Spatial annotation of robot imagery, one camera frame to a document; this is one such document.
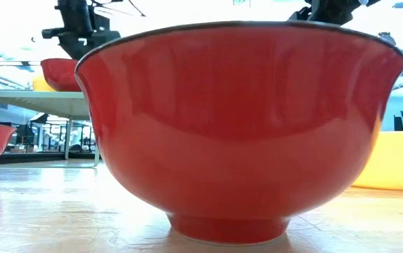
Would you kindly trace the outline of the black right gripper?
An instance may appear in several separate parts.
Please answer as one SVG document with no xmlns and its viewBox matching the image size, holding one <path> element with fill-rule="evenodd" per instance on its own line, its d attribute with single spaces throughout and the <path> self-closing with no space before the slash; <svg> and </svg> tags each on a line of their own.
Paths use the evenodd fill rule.
<svg viewBox="0 0 403 253">
<path fill-rule="evenodd" d="M 311 7 L 295 11 L 289 20 L 309 20 L 344 25 L 353 19 L 352 12 L 360 6 L 371 6 L 380 0 L 311 0 Z"/>
</svg>

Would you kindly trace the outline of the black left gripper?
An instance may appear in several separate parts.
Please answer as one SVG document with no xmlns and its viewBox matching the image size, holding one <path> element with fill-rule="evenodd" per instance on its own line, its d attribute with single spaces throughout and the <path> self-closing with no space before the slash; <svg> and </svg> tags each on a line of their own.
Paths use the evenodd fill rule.
<svg viewBox="0 0 403 253">
<path fill-rule="evenodd" d="M 79 60 L 91 50 L 121 37 L 118 31 L 110 30 L 110 19 L 95 14 L 93 4 L 87 0 L 58 0 L 56 9 L 60 11 L 63 27 L 41 31 L 43 39 L 57 37 L 58 45 L 72 58 Z M 80 41 L 82 34 L 86 41 Z"/>
</svg>

